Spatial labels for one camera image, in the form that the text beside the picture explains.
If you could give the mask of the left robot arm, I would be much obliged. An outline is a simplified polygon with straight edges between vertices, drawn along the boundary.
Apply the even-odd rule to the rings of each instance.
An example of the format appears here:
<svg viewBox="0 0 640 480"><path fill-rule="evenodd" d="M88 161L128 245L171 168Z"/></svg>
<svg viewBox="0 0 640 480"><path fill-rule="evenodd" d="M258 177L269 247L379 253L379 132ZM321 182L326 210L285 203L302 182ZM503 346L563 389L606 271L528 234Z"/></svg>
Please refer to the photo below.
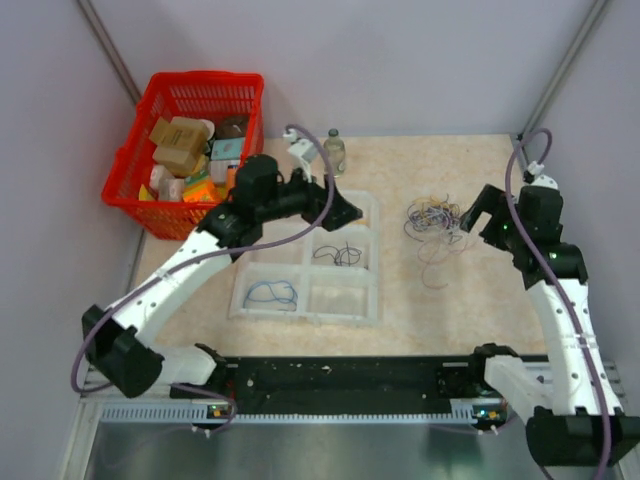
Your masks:
<svg viewBox="0 0 640 480"><path fill-rule="evenodd" d="M296 168L285 180L273 157L248 158L236 171L229 198L206 213L173 256L126 297L83 314L89 363L127 398L176 383L194 385L205 396L220 394L227 374L211 348L160 351L155 339L206 281L244 253L263 248L265 223L292 216L331 232L363 213L339 193L331 176L318 184Z"/></svg>

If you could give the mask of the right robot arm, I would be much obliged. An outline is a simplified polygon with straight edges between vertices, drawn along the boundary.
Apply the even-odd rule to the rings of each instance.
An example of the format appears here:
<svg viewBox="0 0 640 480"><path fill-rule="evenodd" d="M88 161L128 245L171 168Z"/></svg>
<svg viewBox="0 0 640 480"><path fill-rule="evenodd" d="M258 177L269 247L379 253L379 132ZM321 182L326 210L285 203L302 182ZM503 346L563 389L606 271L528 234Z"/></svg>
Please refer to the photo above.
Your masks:
<svg viewBox="0 0 640 480"><path fill-rule="evenodd" d="M498 392L525 425L541 467L614 466L639 443L639 419L613 390L590 318L588 274L581 250L561 239L564 202L557 183L541 176L518 196L485 185L461 219L470 231L512 256L542 326L551 383L543 384L507 346L477 347L466 380L476 394Z"/></svg>

